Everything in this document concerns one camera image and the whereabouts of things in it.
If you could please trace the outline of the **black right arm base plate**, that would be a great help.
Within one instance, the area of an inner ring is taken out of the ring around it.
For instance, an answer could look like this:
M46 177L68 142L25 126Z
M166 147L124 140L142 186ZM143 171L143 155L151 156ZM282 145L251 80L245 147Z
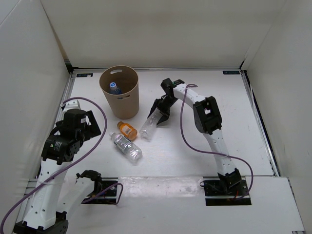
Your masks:
M206 206L250 206L251 198L246 195L248 186L246 180L225 192L219 180L204 180L200 182L204 189Z

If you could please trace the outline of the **green label water bottle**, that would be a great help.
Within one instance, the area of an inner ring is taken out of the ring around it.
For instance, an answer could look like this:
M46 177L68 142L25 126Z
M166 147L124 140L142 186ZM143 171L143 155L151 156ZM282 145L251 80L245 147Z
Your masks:
M111 140L115 146L128 158L131 162L136 163L142 157L141 149L132 143L123 134L110 133Z

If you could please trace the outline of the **orange juice bottle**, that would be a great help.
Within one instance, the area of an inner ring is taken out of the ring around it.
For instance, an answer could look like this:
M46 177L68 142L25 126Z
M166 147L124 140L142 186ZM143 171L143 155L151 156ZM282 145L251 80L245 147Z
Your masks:
M137 137L137 130L130 124L120 121L117 123L117 127L129 140L134 140Z

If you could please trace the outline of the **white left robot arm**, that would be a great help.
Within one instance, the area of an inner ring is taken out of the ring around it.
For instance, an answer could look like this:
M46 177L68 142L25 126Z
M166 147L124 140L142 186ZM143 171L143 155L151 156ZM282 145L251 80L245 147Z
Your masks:
M117 181L103 180L101 173L85 170L77 174L73 188L59 199L67 170L78 162L73 161L83 144L95 137L103 139L105 130L100 130L92 111L70 105L80 98L70 98L61 104L63 119L56 122L43 147L41 168L36 187L18 204L31 198L25 217L14 225L15 234L64 234L68 219L80 204L113 196L123 185Z

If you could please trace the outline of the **blue label water bottle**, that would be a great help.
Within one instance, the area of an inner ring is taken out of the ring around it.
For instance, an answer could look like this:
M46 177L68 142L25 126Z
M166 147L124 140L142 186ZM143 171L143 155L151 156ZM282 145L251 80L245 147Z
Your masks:
M117 86L117 84L115 82L111 82L109 84L109 88L110 88L110 94L112 94L112 95L121 95L122 94L121 89Z

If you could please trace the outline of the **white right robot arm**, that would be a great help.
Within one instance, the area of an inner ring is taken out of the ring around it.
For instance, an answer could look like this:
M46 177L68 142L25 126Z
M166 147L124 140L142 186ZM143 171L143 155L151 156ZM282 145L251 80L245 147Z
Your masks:
M163 80L161 88L165 95L154 101L146 124L150 128L167 121L170 117L170 108L178 100L190 106L193 110L196 129L206 138L213 152L220 180L219 190L225 195L230 195L241 185L241 174L230 158L223 139L222 117L216 99L213 96L204 97L196 93L192 90L195 87L196 85L187 85L180 79Z

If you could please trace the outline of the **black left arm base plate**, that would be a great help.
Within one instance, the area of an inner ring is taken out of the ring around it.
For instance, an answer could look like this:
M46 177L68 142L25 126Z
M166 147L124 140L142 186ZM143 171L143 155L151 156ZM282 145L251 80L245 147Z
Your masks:
M120 202L124 186L118 180L102 179L99 190L94 190L82 204L93 205L117 205Z

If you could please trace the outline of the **clear unlabelled plastic bottle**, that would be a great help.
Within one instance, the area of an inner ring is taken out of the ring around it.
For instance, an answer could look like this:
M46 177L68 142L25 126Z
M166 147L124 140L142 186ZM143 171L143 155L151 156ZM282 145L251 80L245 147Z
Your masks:
M158 109L155 109L141 127L139 131L140 137L146 141L151 141L154 133L156 132L157 123L159 122L161 117L162 114L160 113L160 111Z

